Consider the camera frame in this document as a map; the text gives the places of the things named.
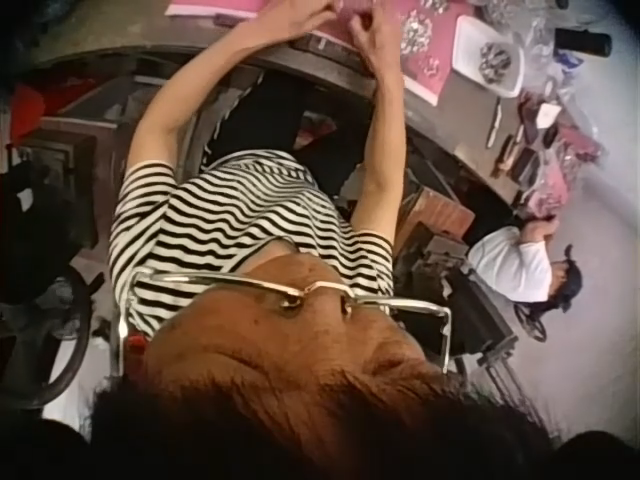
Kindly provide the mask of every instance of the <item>eyeglasses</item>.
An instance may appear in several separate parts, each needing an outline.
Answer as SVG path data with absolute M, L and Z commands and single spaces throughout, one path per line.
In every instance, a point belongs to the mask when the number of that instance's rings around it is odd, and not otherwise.
M 315 282 L 304 290 L 287 287 L 277 283 L 264 282 L 253 278 L 230 273 L 203 273 L 203 272 L 180 272 L 163 273 L 150 268 L 137 268 L 130 277 L 129 283 L 125 285 L 125 304 L 120 314 L 117 332 L 112 333 L 111 353 L 112 353 L 112 373 L 118 377 L 124 374 L 124 350 L 127 339 L 131 332 L 129 313 L 131 308 L 138 302 L 135 293 L 135 285 L 143 280 L 153 283 L 200 285 L 207 288 L 224 288 L 238 286 L 253 288 L 278 294 L 282 297 L 280 307 L 283 310 L 293 310 L 302 306 L 306 297 L 319 289 L 336 290 L 342 295 L 342 309 L 345 316 L 351 315 L 354 308 L 368 307 L 380 308 L 392 311 L 405 311 L 425 315 L 434 315 L 442 319 L 440 333 L 442 334 L 441 344 L 441 365 L 442 373 L 446 374 L 449 365 L 449 355 L 451 349 L 451 310 L 446 307 L 425 302 L 422 300 L 411 300 L 407 298 L 396 298 L 381 295 L 357 295 L 346 285 L 333 282 Z

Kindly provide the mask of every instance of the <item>black and white striped shirt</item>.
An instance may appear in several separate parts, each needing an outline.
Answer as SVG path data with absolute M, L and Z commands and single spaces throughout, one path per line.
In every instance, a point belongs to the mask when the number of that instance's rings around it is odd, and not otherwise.
M 135 267 L 234 272 L 274 239 L 320 257 L 358 294 L 393 294 L 389 242 L 355 233 L 293 157 L 259 150 L 226 157 L 180 186 L 163 162 L 127 174 L 109 249 L 116 301 L 123 305 Z M 151 336 L 203 290 L 139 282 L 132 323 Z

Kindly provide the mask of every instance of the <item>pink paper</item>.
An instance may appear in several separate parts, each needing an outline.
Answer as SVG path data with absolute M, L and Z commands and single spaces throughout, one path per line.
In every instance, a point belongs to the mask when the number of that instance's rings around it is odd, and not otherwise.
M 268 3 L 269 0 L 173 0 L 167 9 L 167 15 L 187 16 L 216 16 L 229 15 L 239 18 L 253 18 Z M 404 57 L 405 82 L 409 90 L 413 91 L 429 103 L 437 105 L 438 97 L 442 93 L 445 82 L 451 74 L 451 57 L 455 38 L 456 24 L 460 15 L 471 15 L 473 9 L 466 2 L 452 1 L 449 9 L 438 15 L 430 9 L 420 6 L 420 0 L 391 0 L 393 9 L 399 18 L 418 9 L 432 21 L 433 36 L 429 49 Z M 343 0 L 340 20 L 323 25 L 316 35 L 329 41 L 353 48 L 351 34 L 346 27 L 346 21 L 354 12 L 367 10 L 371 0 Z M 437 72 L 428 75 L 424 72 L 425 65 L 435 61 Z

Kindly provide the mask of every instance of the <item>wooden crate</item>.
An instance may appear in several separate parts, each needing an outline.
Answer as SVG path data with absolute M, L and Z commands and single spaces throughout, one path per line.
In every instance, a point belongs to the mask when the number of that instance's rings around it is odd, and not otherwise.
M 393 255 L 405 248 L 415 228 L 422 224 L 429 230 L 462 242 L 462 237 L 471 226 L 475 215 L 460 203 L 451 200 L 427 187 L 405 201 L 400 210 Z

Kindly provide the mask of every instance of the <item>white tray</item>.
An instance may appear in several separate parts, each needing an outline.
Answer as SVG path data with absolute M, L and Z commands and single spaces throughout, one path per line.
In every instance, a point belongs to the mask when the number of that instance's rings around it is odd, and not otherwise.
M 500 84 L 489 85 L 480 74 L 480 50 L 489 42 L 503 44 L 511 54 L 511 67 Z M 458 18 L 453 44 L 453 69 L 505 98 L 517 97 L 524 81 L 524 52 L 486 23 L 468 15 Z

